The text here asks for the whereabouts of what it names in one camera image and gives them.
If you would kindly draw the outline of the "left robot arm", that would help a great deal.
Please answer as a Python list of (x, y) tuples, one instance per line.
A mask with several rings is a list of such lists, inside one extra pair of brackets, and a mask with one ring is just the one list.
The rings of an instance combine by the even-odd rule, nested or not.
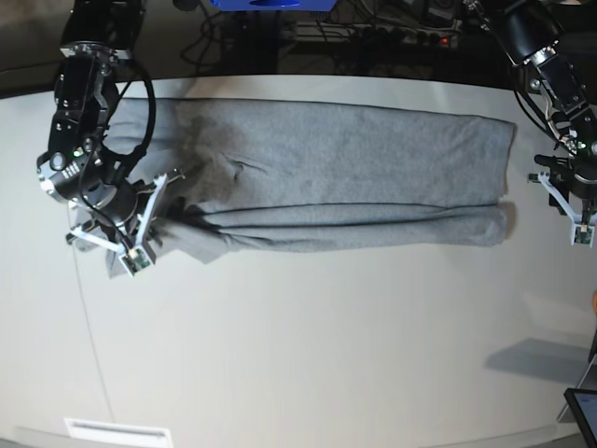
[(575, 68), (557, 50), (562, 27), (540, 1), (466, 1), (481, 27), (498, 42), (515, 67), (530, 64), (537, 73), (546, 110), (537, 117), (542, 131), (569, 155), (537, 156), (550, 169), (549, 181), (563, 197), (582, 202), (580, 224), (596, 216), (596, 113)]

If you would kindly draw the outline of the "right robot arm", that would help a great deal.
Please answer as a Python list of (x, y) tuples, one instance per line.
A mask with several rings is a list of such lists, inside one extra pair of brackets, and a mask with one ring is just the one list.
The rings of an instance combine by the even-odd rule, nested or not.
[[(134, 59), (146, 4), (143, 1), (76, 1), (64, 27), (64, 57), (54, 88), (56, 111), (47, 150), (38, 157), (41, 189), (58, 203), (87, 212), (89, 220), (67, 235), (115, 254), (136, 273), (154, 264), (151, 230), (167, 186), (182, 178), (177, 169), (146, 183), (128, 179), (146, 155), (157, 121), (157, 98), (150, 75)], [(104, 140), (124, 93), (117, 70), (127, 67), (143, 81), (148, 100), (146, 130), (127, 153)]]

